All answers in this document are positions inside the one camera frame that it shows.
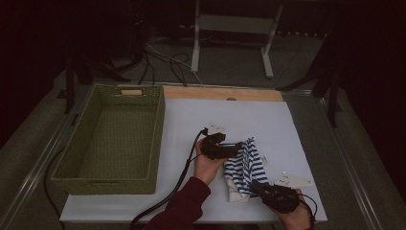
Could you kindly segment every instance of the striped cloth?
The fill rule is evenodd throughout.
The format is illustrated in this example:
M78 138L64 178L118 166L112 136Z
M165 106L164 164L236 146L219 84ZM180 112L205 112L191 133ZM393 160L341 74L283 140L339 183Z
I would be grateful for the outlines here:
M247 201L256 197L249 188L250 184L255 181L268 183L253 137L244 142L237 157L224 164L224 178L229 186L230 201Z

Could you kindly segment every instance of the black cable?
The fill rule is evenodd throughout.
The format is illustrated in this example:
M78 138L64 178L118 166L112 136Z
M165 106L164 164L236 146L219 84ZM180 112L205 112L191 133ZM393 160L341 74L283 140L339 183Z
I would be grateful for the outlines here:
M146 60L147 60L147 66L146 66L146 69L144 70L143 75L141 76L140 80L138 81L138 85L140 85L141 82L143 82L143 79L144 79L144 77L146 76L147 70L148 70L148 67L149 67L149 59L148 59L148 56L147 56L147 53L146 53L146 52L144 52L144 56L146 57Z
M186 80L185 80L185 76L184 76L184 74L183 74L183 70L182 70L182 68L180 67L181 64L184 64L186 61L188 61L188 60L190 59L190 57L189 57L187 54L183 54L183 53L182 53L182 54L176 54L176 55L174 55L174 56L172 56L172 57L166 57L166 56L161 55L161 54L159 54L159 53L152 53L152 52L150 52L150 51L146 51L146 53L147 53L148 55L154 57L154 58L157 58L157 59L159 59L159 60L162 60L162 61L165 62L165 63L168 63L168 64L170 65L170 70L172 71L173 75L174 75L177 79L179 79L179 81L183 84L183 86L185 86L185 87L188 86L188 85L186 84ZM184 60L184 61L180 61L180 60L177 60L177 59L174 59L174 58L173 58L173 57L180 56L180 55L187 57L187 59ZM180 77L176 74L176 72L174 71L174 69L173 69L173 65L174 65L174 64L175 64L175 65L178 65L178 67L179 67L179 69L180 69L180 71L181 71L181 73L182 73L183 79L180 78Z
M165 197L163 200L159 201L158 203L156 203L155 205L153 205L152 207L146 209L144 212L142 212L141 214L139 214L137 217L135 217L130 225L129 225L129 230L139 230L140 229L140 225L138 225L138 221L144 217L145 215L151 213L152 211L156 210L157 208L161 207L162 205L164 205L166 202L168 202L168 200L179 190L179 187L182 185L183 180L185 179L186 173L188 172L189 169L189 165L191 164L192 161L192 155L193 155L193 151L194 151L194 146L197 143L197 140L199 139L200 135L205 133L205 131L207 131L207 129L203 129L200 130L199 133L196 135L196 138L194 139L193 145L192 145L192 149L191 149L191 153L189 154L188 159L186 160L186 164L185 164L185 168L183 169L178 182L176 183L175 187L173 188L173 190L170 192L169 195L167 195L167 197Z
M51 169L51 166L53 165L53 163L54 163L54 161L56 160L56 158L60 155L61 152L63 152L63 150L65 150L65 148L62 148L62 149L60 149L59 151L57 151L57 152L55 153L55 155L53 156L53 158L51 159L50 163L48 164L47 169L46 169L45 174L44 174L44 183L43 183L43 186L44 186L45 196L47 197L48 201L51 203L51 205L52 205L52 207L53 207L53 209L54 209L54 211L55 211L55 213L56 213L56 215L57 215L57 218L58 218L58 221L59 221L59 224L60 224L60 228L61 228L62 230L65 230L65 224L64 224L62 221L59 220L59 218L60 218L60 212L59 212L59 210L57 209L57 207L56 207L54 201L51 199L51 196L50 196L49 191L48 191L48 186L47 186L48 172L49 172L49 170Z

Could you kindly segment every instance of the metal frame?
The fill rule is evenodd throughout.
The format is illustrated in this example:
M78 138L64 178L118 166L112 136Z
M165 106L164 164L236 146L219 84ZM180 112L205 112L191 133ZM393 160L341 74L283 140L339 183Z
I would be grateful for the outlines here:
M274 36L278 27L278 23L282 14L283 6L279 6L274 18L253 18L253 17L237 17L200 14L200 0L196 0L196 10L194 19L194 45L192 54L191 71L196 73L199 69L199 34L200 30L222 31L222 32L240 32L251 34L268 35L268 41L265 46L260 49L262 56L263 67L265 69L265 77L272 79L274 73L272 71L271 61L269 59L269 50L274 40Z

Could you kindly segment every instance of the floor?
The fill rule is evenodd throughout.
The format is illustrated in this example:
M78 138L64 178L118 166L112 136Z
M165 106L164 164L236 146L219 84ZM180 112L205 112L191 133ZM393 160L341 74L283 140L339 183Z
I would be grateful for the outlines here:
M153 78L156 83L180 84L173 69L188 85L273 89L303 77L323 42L321 38L306 35L277 35L270 53L275 78L269 80L264 76L258 40L260 38L247 35L208 36L202 40L200 68L196 75L191 74L186 65L170 66L153 56L149 56L149 62L144 58L143 63L122 75L138 82L148 63L142 84L151 84ZM146 49L188 65L192 39L173 41L154 37ZM328 221L317 223L316 229L404 229L405 203L352 110L345 90L339 92L338 127L334 128L326 119L325 101L313 98L309 93L313 85L314 82L309 82L282 95L291 110L327 211ZM56 97L61 89L64 89L64 72L56 78L54 89L0 150L0 229L61 228L57 213L46 198L42 177L52 160L50 152L57 152L72 131L70 123L74 116L64 115L65 101ZM88 89L88 86L78 85L75 109L80 109L80 99ZM56 130L64 130L64 134L58 135ZM54 165L50 166L48 176ZM60 211L66 193L49 181L46 186ZM65 223L69 230L127 229L127 226L128 223ZM243 226L228 227L241 229ZM261 223L259 228L283 229L279 224L270 223Z

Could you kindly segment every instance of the red sleeve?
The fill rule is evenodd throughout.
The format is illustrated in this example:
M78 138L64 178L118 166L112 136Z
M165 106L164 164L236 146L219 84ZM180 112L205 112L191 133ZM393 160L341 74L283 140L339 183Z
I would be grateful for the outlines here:
M202 217L201 206L210 194L209 187L200 179L191 177L182 190L176 192L162 213L149 221L144 230L189 230Z

